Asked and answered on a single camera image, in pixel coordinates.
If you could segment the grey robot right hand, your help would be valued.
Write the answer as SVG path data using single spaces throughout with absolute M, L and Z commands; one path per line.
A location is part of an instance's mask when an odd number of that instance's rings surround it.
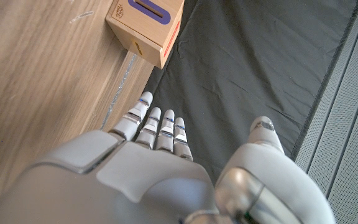
M 108 132 L 44 155 L 0 198 L 0 223 L 334 223 L 326 197 L 258 117 L 213 182 L 185 123 L 145 92 Z

